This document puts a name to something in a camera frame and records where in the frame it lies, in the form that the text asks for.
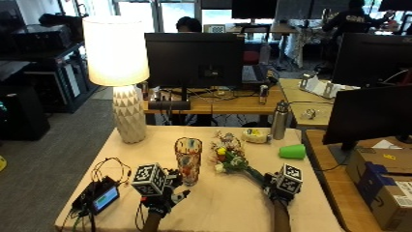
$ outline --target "white lamp shade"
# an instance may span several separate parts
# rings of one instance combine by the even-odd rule
[[[90,79],[98,85],[126,86],[150,77],[142,22],[123,16],[83,19]]]

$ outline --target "computer monitor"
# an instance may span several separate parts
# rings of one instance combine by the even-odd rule
[[[412,1],[411,0],[383,0],[379,7],[380,12],[392,11],[412,11]]]
[[[408,69],[412,69],[412,36],[344,34],[332,83],[374,87]]]
[[[339,162],[360,140],[412,134],[412,85],[339,91],[323,144]]]
[[[150,87],[242,86],[244,37],[230,33],[146,33],[144,38]]]
[[[278,0],[232,0],[232,18],[275,18]]]

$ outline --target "green cup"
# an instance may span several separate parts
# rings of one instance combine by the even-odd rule
[[[296,144],[280,148],[280,157],[288,159],[303,159],[307,156],[306,145]]]

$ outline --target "carpet floor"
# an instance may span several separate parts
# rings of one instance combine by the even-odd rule
[[[3,141],[0,231],[55,231],[59,212],[114,130],[112,101],[88,100],[55,114],[39,141]]]

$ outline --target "cardboard box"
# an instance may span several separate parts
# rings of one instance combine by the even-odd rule
[[[356,149],[347,172],[382,229],[412,231],[412,150]]]

